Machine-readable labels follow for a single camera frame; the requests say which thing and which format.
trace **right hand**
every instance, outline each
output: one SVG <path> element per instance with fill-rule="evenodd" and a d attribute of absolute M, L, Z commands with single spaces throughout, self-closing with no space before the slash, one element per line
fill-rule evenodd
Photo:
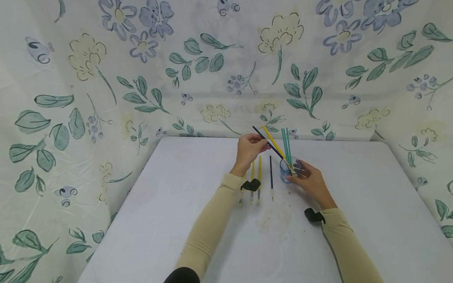
<path fill-rule="evenodd" d="M 305 170 L 305 172 L 301 171 L 299 176 L 288 176 L 286 179 L 303 188 L 305 192 L 314 197 L 322 210 L 337 208 L 335 201 L 327 189 L 321 171 L 305 161 L 300 160 L 300 162 L 302 163 L 302 169 Z"/>

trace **black sleeve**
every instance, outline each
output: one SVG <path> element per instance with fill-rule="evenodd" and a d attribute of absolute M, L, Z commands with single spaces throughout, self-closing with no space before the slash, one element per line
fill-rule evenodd
<path fill-rule="evenodd" d="M 180 267 L 174 270 L 164 283 L 200 283 L 200 278 L 192 269 Z"/>

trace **left hand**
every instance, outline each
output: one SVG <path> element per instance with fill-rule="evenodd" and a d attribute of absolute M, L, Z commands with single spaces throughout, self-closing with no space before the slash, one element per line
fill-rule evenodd
<path fill-rule="evenodd" d="M 270 149 L 267 140 L 257 134 L 246 134 L 237 142 L 236 164 L 231 174 L 243 177 L 258 154 Z"/>

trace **black clip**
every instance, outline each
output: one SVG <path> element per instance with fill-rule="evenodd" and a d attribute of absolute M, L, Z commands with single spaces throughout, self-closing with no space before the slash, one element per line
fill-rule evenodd
<path fill-rule="evenodd" d="M 323 221 L 324 223 L 326 222 L 326 220 L 324 219 L 324 216 L 320 212 L 315 213 L 313 208 L 306 209 L 304 211 L 304 213 L 305 213 L 305 217 L 310 222 L 321 222 L 321 221 Z"/>
<path fill-rule="evenodd" d="M 248 190 L 248 191 L 256 192 L 258 190 L 258 188 L 260 187 L 260 185 L 261 185 L 261 182 L 258 181 L 258 179 L 253 179 L 251 182 L 246 181 L 245 183 L 243 183 L 241 188 Z"/>

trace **hand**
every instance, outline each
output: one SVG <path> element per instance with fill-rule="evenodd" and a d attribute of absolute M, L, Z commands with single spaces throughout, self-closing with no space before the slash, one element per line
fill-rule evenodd
<path fill-rule="evenodd" d="M 298 177 L 288 176 L 286 179 L 303 188 L 310 196 L 314 197 L 321 209 L 338 208 L 327 189 L 321 171 L 310 164 L 300 160 L 302 169 Z"/>
<path fill-rule="evenodd" d="M 267 140 L 257 134 L 246 134 L 237 142 L 236 164 L 231 174 L 243 177 L 258 154 L 270 149 Z"/>

